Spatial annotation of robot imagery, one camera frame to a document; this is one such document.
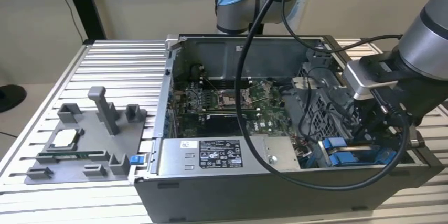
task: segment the slotted aluminum surface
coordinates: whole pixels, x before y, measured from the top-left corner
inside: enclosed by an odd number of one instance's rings
[[[341,46],[357,39],[337,40]],[[380,52],[375,45],[348,50],[357,59]],[[129,182],[92,182],[59,185],[23,184],[23,173],[57,123],[56,109],[63,102],[77,102],[93,109],[85,98],[92,85],[108,88],[107,97],[120,108],[139,103],[149,112],[140,151],[151,149],[164,67],[163,41],[97,41],[84,47],[56,84],[31,123],[1,161],[0,223],[151,223],[139,195]],[[424,118],[419,130],[427,145],[448,167],[448,111],[439,107]],[[244,223],[447,223],[448,168],[423,187],[400,191],[375,211],[303,216]]]

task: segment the open computer chassis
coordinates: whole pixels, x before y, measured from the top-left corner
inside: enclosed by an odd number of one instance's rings
[[[315,46],[339,47],[331,36],[304,38]],[[399,190],[419,187],[439,173],[443,165],[423,147],[408,150],[393,172],[356,191],[312,190],[269,174],[249,152],[235,116],[243,43],[243,36],[180,35],[167,40],[157,138],[148,165],[137,168],[144,175],[135,180],[153,222],[372,210]],[[291,37],[260,36],[244,65],[243,110],[257,151],[288,176],[321,185],[364,180],[395,153],[372,144],[377,135],[367,133],[357,142],[352,136],[357,112],[341,79],[348,61],[344,52],[320,54]],[[301,131],[312,141],[299,133],[303,116]],[[395,131],[385,129],[381,138],[396,141]]]

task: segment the floor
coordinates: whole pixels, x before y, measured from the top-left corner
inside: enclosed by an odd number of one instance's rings
[[[27,98],[12,110],[0,113],[0,131],[19,136],[33,116],[53,84],[25,84]],[[0,134],[0,159],[9,150],[15,138]]]

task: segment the power supply label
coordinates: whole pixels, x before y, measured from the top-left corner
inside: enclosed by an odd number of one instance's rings
[[[243,167],[240,140],[200,141],[199,152],[203,169]]]

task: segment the blue latch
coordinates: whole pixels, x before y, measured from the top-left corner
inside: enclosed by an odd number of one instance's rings
[[[345,139],[341,137],[327,137],[323,144],[327,150],[336,147],[347,147]]]
[[[391,163],[395,155],[397,154],[391,148],[384,148],[379,151],[375,158],[375,163],[379,165],[387,165]]]
[[[353,165],[357,159],[351,152],[336,152],[329,155],[331,164],[333,166]]]
[[[145,163],[145,157],[140,155],[133,155],[129,160],[131,165],[143,165]]]

